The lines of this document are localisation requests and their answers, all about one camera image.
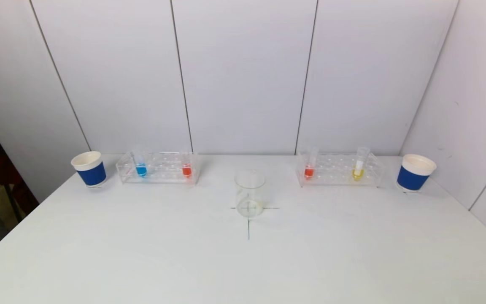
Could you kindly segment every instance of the liquid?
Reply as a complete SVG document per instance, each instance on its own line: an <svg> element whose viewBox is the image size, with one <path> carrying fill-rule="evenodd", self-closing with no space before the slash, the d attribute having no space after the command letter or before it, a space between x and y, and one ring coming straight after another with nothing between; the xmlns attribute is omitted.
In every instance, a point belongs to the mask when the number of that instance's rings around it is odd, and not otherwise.
<svg viewBox="0 0 486 304"><path fill-rule="evenodd" d="M314 168L311 166L307 166L305 168L305 178L306 179L311 179L314 175Z"/></svg>
<svg viewBox="0 0 486 304"><path fill-rule="evenodd" d="M192 168L190 164L183 165L183 175L185 175L185 177L191 177Z"/></svg>
<svg viewBox="0 0 486 304"><path fill-rule="evenodd" d="M354 179L356 181L359 181L361 179L361 177L363 177L364 172L365 172L364 169L361 169L361 170L354 169L354 170L351 171L351 175L354 177Z"/></svg>
<svg viewBox="0 0 486 304"><path fill-rule="evenodd" d="M147 168L145 167L144 163L136 165L136 173L138 173L138 175L140 175L140 176L146 176L147 175Z"/></svg>

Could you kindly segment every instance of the test tube with yellow liquid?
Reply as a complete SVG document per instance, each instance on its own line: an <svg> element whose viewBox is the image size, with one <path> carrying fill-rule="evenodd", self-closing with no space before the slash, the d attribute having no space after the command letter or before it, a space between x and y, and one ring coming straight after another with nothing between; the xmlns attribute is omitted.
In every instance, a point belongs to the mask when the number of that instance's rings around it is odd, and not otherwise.
<svg viewBox="0 0 486 304"><path fill-rule="evenodd" d="M370 149L367 147L357 148L357 156L355 158L354 169L351 171L355 181L359 181L365 174L365 163L369 157Z"/></svg>

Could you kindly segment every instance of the test tube rack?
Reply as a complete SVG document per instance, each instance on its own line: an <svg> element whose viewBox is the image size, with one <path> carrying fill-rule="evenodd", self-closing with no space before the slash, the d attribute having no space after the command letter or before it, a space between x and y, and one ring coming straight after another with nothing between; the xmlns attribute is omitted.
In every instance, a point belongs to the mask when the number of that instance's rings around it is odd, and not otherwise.
<svg viewBox="0 0 486 304"><path fill-rule="evenodd" d="M199 155L189 153L191 175L185 176L179 152L147 152L142 154L147 173L139 175L131 152L127 152L116 164L117 173L124 183L171 183L191 184L200 175Z"/></svg>
<svg viewBox="0 0 486 304"><path fill-rule="evenodd" d="M378 158L370 153L363 177L355 181L352 176L356 154L318 154L314 173L311 178L305 178L305 167L309 162L308 154L297 154L297 179L301 187L304 185L359 185L379 187L386 167Z"/></svg>

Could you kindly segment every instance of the blue and white cup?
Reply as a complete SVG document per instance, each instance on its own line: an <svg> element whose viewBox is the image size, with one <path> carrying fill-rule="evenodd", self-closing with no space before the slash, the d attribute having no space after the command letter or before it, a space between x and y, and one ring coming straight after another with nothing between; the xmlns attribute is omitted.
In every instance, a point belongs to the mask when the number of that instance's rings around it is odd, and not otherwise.
<svg viewBox="0 0 486 304"><path fill-rule="evenodd" d="M101 156L100 152L91 151L79 154L71 160L76 172L88 187L102 185L106 180L106 171L104 171Z"/></svg>
<svg viewBox="0 0 486 304"><path fill-rule="evenodd" d="M405 192L417 192L436 170L436 163L417 154L406 154L397 178L397 185Z"/></svg>

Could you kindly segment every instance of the glass beaker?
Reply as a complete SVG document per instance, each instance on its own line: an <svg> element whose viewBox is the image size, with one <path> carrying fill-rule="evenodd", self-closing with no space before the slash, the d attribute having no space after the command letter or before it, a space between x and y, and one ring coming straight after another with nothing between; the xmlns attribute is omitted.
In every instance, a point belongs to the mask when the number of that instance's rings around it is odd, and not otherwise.
<svg viewBox="0 0 486 304"><path fill-rule="evenodd" d="M251 218L264 211L264 185L266 177L256 170L241 170L235 173L237 189L236 209L242 216Z"/></svg>

